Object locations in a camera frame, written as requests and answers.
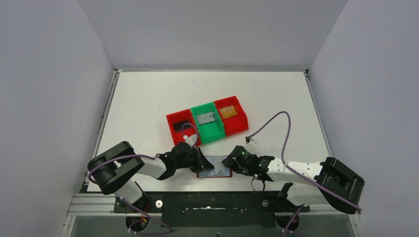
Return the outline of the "red plastic bin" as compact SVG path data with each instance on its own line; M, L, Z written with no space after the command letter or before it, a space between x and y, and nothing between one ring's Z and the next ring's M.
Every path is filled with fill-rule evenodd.
M196 134L195 129L191 125L184 126L184 124L190 123L197 128L190 109L168 114L166 118L174 145L185 141L183 138L184 135L191 136Z
M249 129L248 117L236 96L215 100L214 104L222 120L225 135L227 137L247 131ZM234 117L223 119L219 109L230 105L235 107L238 114Z

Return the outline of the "green plastic bin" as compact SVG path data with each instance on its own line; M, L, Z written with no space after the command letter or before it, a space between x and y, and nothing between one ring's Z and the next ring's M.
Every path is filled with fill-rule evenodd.
M217 112L214 102L191 107L190 110L194 117L202 144L208 144L226 137L222 120ZM216 120L214 122L199 125L196 115L208 112L213 112Z

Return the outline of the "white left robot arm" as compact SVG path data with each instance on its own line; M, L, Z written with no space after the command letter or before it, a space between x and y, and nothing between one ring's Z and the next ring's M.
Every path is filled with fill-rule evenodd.
M172 177L179 169L193 173L213 170L200 148L193 143L180 142L171 151L154 157L137 154L127 141L122 141L93 158L87 165L88 179L99 186L102 194L114 194L135 211L146 205L142 188L132 180L134 174L142 174L157 180Z

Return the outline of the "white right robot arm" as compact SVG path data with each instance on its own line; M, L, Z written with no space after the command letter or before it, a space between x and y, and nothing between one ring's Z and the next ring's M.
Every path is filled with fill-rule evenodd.
M284 161L274 156L257 156L236 146L222 164L237 174L263 182L289 183L288 191L278 196L278 205L285 211L309 204L329 204L346 214L362 210L359 201L365 180L333 157L319 162Z

